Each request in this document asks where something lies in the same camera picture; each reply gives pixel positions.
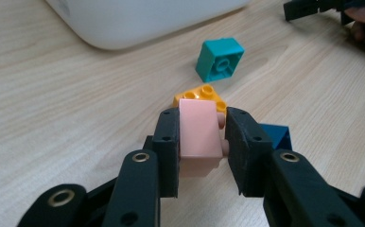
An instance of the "human hand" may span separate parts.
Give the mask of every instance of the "human hand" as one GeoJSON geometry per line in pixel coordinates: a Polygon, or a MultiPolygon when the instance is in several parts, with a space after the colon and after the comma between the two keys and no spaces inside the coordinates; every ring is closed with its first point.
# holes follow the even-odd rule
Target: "human hand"
{"type": "Polygon", "coordinates": [[[351,33],[359,42],[365,42],[365,7],[364,8],[349,8],[345,10],[345,14],[355,20],[351,33]]]}

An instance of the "metal screw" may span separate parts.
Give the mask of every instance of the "metal screw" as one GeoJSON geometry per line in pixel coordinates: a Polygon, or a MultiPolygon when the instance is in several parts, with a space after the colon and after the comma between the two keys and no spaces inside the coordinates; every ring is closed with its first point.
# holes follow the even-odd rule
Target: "metal screw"
{"type": "Polygon", "coordinates": [[[70,202],[74,198],[75,195],[76,195],[76,193],[74,191],[72,191],[70,189],[63,189],[63,190],[60,190],[60,191],[56,192],[55,194],[53,194],[49,198],[47,203],[53,207],[63,206],[65,204],[67,204],[68,202],[70,202]]]}
{"type": "Polygon", "coordinates": [[[291,163],[297,163],[300,161],[300,158],[297,155],[288,152],[281,153],[280,158],[291,163]]]}
{"type": "Polygon", "coordinates": [[[143,163],[149,159],[149,155],[146,153],[137,153],[132,156],[132,160],[137,163],[143,163]]]}

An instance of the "orange block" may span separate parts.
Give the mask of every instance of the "orange block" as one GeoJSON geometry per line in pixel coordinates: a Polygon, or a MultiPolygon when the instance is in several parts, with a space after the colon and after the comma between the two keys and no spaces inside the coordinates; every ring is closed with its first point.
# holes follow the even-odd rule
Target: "orange block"
{"type": "Polygon", "coordinates": [[[210,84],[204,84],[200,87],[185,91],[174,96],[173,107],[179,106],[180,98],[199,99],[199,100],[213,100],[216,102],[217,111],[220,113],[227,113],[227,103],[220,98],[215,89],[210,84]]]}
{"type": "Polygon", "coordinates": [[[204,177],[223,158],[216,102],[181,98],[179,109],[180,176],[204,177]]]}

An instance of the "orange lego brick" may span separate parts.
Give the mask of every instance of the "orange lego brick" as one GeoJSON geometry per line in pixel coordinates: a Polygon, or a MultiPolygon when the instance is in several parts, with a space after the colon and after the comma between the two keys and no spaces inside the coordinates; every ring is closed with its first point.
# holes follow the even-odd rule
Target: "orange lego brick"
{"type": "Polygon", "coordinates": [[[210,84],[204,84],[194,89],[185,91],[174,96],[173,107],[179,106],[180,98],[199,99],[199,100],[213,100],[216,102],[217,111],[220,113],[227,113],[227,103],[220,98],[215,89],[210,84]]]}

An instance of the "teal lego brick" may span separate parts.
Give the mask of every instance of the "teal lego brick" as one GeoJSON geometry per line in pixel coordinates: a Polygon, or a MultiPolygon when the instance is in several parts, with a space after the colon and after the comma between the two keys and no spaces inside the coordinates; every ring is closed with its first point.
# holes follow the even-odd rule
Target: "teal lego brick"
{"type": "Polygon", "coordinates": [[[205,41],[198,58],[197,73],[203,82],[229,78],[244,51],[234,38],[205,41]]]}

